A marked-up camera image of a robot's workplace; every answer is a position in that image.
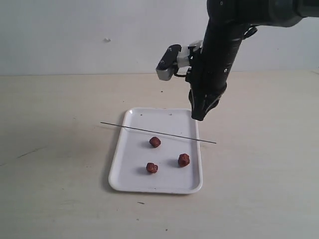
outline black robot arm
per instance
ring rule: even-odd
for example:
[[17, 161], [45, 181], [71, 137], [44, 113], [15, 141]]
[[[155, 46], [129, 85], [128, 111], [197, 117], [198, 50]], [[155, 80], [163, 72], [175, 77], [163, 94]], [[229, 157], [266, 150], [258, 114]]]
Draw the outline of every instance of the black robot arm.
[[190, 83], [192, 118], [203, 120], [219, 103], [226, 80], [243, 39], [258, 25], [291, 27], [303, 17], [319, 17], [319, 0], [208, 0], [209, 22], [200, 46], [168, 48], [157, 67], [161, 80], [177, 74], [179, 66], [190, 66], [185, 80]]

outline tray rim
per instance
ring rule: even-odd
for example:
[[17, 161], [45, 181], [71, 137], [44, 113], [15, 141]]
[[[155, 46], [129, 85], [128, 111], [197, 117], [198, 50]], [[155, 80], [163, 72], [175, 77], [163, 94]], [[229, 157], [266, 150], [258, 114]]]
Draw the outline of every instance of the tray rim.
[[[127, 118], [128, 116], [131, 114], [130, 112], [131, 111], [134, 111], [134, 110], [178, 110], [178, 111], [189, 111], [191, 112], [190, 109], [184, 109], [184, 108], [152, 108], [152, 107], [134, 107], [134, 108], [131, 108], [131, 109], [128, 109], [126, 112], [125, 112], [125, 115], [124, 115], [124, 118], [123, 118], [123, 126], [128, 126], [126, 125], [126, 121], [127, 121]], [[198, 155], [198, 173], [199, 173], [199, 183], [198, 185], [191, 189], [191, 190], [179, 190], [179, 191], [175, 191], [175, 192], [171, 192], [171, 191], [165, 191], [165, 190], [146, 190], [146, 191], [142, 191], [142, 190], [134, 190], [134, 189], [130, 189], [130, 188], [125, 188], [125, 187], [118, 187], [112, 180], [112, 175], [114, 173], [114, 167], [115, 167], [115, 159], [117, 157], [117, 154], [118, 154], [118, 150], [119, 150], [119, 145], [120, 145], [120, 142], [121, 142], [121, 136], [123, 135], [123, 132], [124, 132], [125, 128], [121, 128], [120, 130], [120, 134], [119, 134], [119, 138], [118, 138], [118, 141], [117, 141], [117, 144], [116, 144], [116, 148], [115, 148], [115, 152], [114, 152], [114, 155], [113, 155], [113, 159], [112, 159], [112, 165], [111, 165], [111, 168], [110, 168], [110, 172], [109, 172], [109, 177], [108, 177], [108, 182], [110, 184], [110, 186], [116, 190], [116, 191], [120, 191], [120, 192], [136, 192], [136, 193], [163, 193], [163, 194], [193, 194], [193, 193], [196, 193], [198, 192], [202, 186], [203, 186], [203, 170], [202, 170], [202, 165], [201, 165], [201, 154], [200, 154], [200, 142], [197, 141], [196, 142], [196, 147], [197, 147], [197, 155]], [[197, 121], [195, 120], [195, 138], [199, 139], [199, 131], [198, 131], [198, 123]]]

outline plastic tray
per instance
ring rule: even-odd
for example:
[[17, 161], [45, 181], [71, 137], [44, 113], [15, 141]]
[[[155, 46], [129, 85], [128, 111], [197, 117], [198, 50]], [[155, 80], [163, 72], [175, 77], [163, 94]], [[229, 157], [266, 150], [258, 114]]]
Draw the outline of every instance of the plastic tray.
[[[197, 121], [186, 109], [133, 108], [124, 117], [124, 126], [199, 138]], [[161, 140], [152, 148], [149, 139]], [[179, 167], [180, 154], [187, 153], [190, 164]], [[155, 174], [146, 171], [155, 163]], [[200, 190], [203, 178], [199, 142], [134, 129], [122, 128], [109, 175], [109, 183], [118, 191], [191, 194]]]

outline table surface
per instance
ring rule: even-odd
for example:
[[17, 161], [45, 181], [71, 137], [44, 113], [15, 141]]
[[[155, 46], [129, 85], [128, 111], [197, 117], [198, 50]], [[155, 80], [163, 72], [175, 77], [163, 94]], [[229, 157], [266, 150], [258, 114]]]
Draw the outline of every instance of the table surface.
[[4, 239], [319, 238], [319, 74], [231, 73], [199, 123], [193, 195], [120, 193], [107, 182], [133, 107], [189, 108], [188, 84], [156, 75], [0, 78]]

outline thin black stick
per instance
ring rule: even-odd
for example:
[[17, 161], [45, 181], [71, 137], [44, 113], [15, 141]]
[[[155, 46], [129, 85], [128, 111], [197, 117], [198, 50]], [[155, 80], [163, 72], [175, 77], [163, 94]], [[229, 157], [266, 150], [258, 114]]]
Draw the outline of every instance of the thin black stick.
[[122, 128], [135, 129], [135, 130], [144, 131], [144, 132], [149, 132], [149, 133], [158, 133], [158, 134], [173, 136], [173, 137], [177, 137], [177, 138], [186, 138], [186, 139], [191, 139], [191, 140], [195, 140], [195, 141], [206, 142], [206, 143], [215, 143], [215, 144], [216, 144], [216, 142], [208, 141], [208, 140], [203, 140], [203, 139], [188, 138], [188, 137], [184, 137], [184, 136], [179, 136], [179, 135], [174, 135], [174, 134], [169, 134], [169, 133], [161, 133], [161, 132], [156, 132], [156, 131], [151, 131], [151, 130], [146, 130], [146, 129], [141, 129], [141, 128], [128, 127], [128, 126], [123, 126], [123, 125], [114, 124], [114, 123], [105, 123], [105, 122], [100, 122], [100, 123], [102, 123], [102, 124], [108, 124], [108, 125], [112, 125], [112, 126], [117, 126], [117, 127], [122, 127]]

